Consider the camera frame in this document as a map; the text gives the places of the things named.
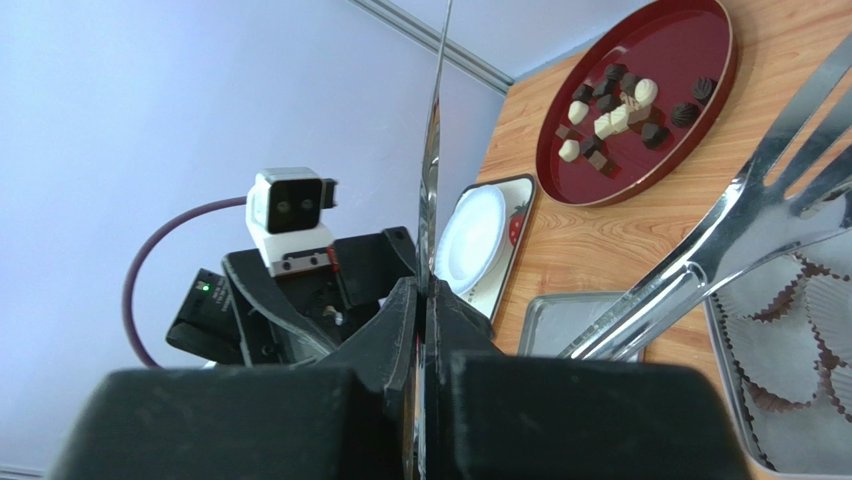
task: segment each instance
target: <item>wall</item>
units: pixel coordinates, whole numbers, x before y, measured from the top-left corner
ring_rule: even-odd
[[[440,30],[446,2],[390,0]],[[450,34],[513,78],[562,58],[650,0],[455,0]]]
[[[435,56],[349,2],[8,0],[0,65],[0,471],[47,468],[96,382],[138,367],[119,291],[172,216],[306,165],[340,180],[337,236],[415,231]],[[502,101],[445,69],[441,224]],[[162,364],[202,363],[164,334],[197,268],[252,247],[242,216],[190,223],[143,268]]]

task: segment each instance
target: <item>wood grain tabletop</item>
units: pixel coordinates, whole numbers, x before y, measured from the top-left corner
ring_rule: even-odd
[[[627,290],[642,278],[701,220],[787,101],[852,32],[850,0],[722,3],[734,23],[740,63],[733,91],[716,124],[670,175],[625,202],[600,208],[571,207],[539,189],[494,323],[495,342],[503,351],[517,351],[524,314],[533,297]],[[535,148],[544,116],[581,56],[570,57],[511,87],[479,182],[535,174]],[[850,84],[850,77],[847,75],[841,87]],[[836,89],[827,103],[839,98],[838,92],[843,90]],[[815,120],[825,113],[818,112]],[[791,150],[800,143],[794,142]],[[826,157],[833,158],[845,145],[848,141],[835,146]],[[701,307],[655,340],[645,359],[696,368],[722,393]],[[753,475],[775,478],[754,465]]]

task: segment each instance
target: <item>black cable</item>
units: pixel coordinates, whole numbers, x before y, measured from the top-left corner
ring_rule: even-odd
[[[151,368],[160,368],[160,365],[151,358],[151,355],[149,355],[148,351],[145,350],[145,346],[142,345],[142,340],[139,338],[139,332],[136,331],[136,321],[133,319],[133,289],[136,286],[136,278],[139,276],[139,270],[142,268],[142,264],[145,262],[145,259],[148,258],[151,250],[160,243],[160,240],[165,238],[172,230],[193,218],[200,217],[206,213],[215,212],[216,210],[238,207],[245,204],[246,197],[236,197],[211,202],[181,213],[157,229],[157,231],[154,232],[154,234],[151,235],[144,244],[142,244],[139,252],[136,253],[136,257],[133,258],[133,262],[130,263],[130,268],[127,270],[127,275],[124,277],[124,287],[121,291],[121,319],[124,323],[124,333],[127,334],[127,340],[130,342],[130,346],[133,347],[133,351],[136,352],[136,356],[139,357],[139,360],[141,360],[143,364]]]

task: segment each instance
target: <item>round red tray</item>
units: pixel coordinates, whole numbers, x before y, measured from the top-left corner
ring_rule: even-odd
[[[582,155],[573,162],[559,157],[563,139],[560,126],[586,138],[594,134],[600,111],[591,102],[578,125],[568,121],[568,107],[581,84],[592,87],[604,78],[611,63],[654,80],[659,93],[653,105],[660,111],[657,123],[669,129],[662,145],[649,150],[640,134],[631,130],[609,136],[604,155],[615,162],[608,174],[596,170]],[[737,44],[731,19],[716,0],[658,0],[624,20],[589,49],[559,89],[544,119],[536,150],[536,172],[541,187],[558,202],[603,206],[626,200],[671,172],[698,145],[716,121],[728,99],[737,69]],[[692,96],[699,77],[716,80],[716,90],[706,106]],[[688,128],[674,126],[669,117],[679,102],[701,107]]]

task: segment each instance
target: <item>white bowl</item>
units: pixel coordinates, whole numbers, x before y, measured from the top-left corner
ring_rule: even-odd
[[[505,243],[506,199],[494,185],[467,192],[450,218],[435,253],[435,276],[456,295],[470,290],[499,258]]]

